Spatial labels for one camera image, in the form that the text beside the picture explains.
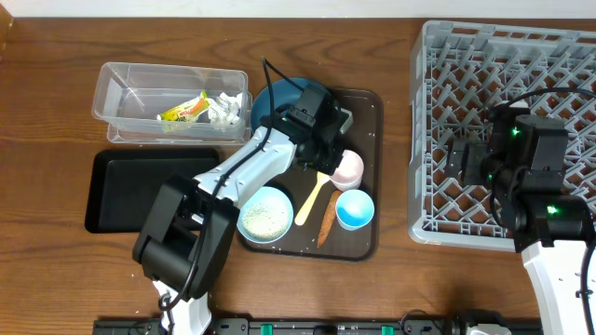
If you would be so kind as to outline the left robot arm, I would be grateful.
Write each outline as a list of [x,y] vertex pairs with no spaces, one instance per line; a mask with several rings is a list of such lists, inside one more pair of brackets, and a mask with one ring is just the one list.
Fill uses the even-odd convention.
[[293,163],[332,174],[342,159],[350,111],[295,106],[261,119],[251,139],[221,165],[160,187],[132,251],[159,293],[163,334],[202,334],[210,288],[224,268],[241,208]]

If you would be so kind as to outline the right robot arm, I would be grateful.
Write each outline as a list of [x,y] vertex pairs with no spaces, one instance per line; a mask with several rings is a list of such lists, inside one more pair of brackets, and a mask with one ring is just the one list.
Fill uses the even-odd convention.
[[487,142],[453,142],[446,174],[489,188],[494,220],[512,232],[530,276],[543,332],[592,334],[595,227],[586,201],[562,190],[567,141],[556,119],[497,119]]

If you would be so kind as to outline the yellow green snack wrapper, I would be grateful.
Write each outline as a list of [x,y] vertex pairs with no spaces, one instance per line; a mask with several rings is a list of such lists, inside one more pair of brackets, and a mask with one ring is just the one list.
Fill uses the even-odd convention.
[[195,98],[183,102],[166,112],[158,114],[156,119],[168,122],[195,122],[210,107],[207,93],[202,90]]

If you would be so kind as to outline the pink cup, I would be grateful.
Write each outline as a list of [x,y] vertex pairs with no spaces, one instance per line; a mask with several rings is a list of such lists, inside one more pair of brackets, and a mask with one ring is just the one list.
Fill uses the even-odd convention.
[[351,150],[344,150],[340,165],[331,175],[331,182],[340,191],[358,189],[364,172],[362,158]]

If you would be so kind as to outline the white tissue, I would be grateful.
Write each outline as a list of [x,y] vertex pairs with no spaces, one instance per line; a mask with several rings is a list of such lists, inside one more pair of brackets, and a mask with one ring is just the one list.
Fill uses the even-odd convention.
[[226,93],[221,93],[214,99],[207,98],[207,102],[209,103],[208,119],[210,123],[217,127],[238,125],[243,98],[244,95],[242,93],[238,93],[236,96],[228,96]]

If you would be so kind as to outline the light blue cup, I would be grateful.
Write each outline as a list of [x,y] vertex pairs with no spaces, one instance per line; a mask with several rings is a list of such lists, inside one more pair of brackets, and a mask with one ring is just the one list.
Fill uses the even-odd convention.
[[361,190],[348,190],[339,195],[335,214],[340,226],[356,231],[373,220],[375,206],[372,198]]

